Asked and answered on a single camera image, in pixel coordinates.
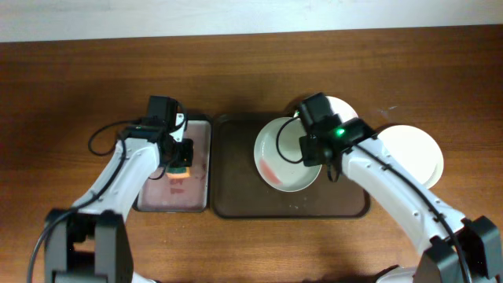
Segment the orange green scrub sponge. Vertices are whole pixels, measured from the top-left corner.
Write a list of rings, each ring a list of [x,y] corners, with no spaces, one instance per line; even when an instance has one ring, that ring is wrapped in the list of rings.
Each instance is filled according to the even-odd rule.
[[[188,167],[169,167],[166,176],[170,179],[184,179],[189,178],[191,174]]]

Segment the pale green plate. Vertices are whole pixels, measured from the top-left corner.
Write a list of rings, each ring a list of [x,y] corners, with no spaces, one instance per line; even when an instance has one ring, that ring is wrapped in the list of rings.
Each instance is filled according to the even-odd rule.
[[[255,166],[260,177],[276,190],[294,193],[310,186],[319,176],[321,165],[306,167],[303,162],[292,164],[283,157],[297,161],[302,158],[299,139],[306,135],[297,118],[271,120],[258,133],[253,149]]]

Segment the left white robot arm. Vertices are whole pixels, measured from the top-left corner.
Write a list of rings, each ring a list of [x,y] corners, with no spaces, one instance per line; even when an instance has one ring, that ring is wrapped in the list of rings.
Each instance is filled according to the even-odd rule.
[[[184,105],[151,96],[144,117],[124,120],[111,157],[95,183],[70,208],[54,208],[28,264],[32,281],[38,251],[44,251],[46,282],[145,282],[134,270],[127,216],[143,185],[162,168],[192,164]]]

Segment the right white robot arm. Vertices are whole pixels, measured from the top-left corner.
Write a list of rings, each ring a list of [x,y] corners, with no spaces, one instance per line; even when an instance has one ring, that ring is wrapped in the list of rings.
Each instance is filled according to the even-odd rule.
[[[342,122],[323,93],[296,106],[306,135],[302,163],[324,164],[329,180],[345,175],[401,226],[420,254],[415,267],[391,267],[379,282],[500,282],[501,234],[485,216],[468,219],[420,184],[363,119]]]

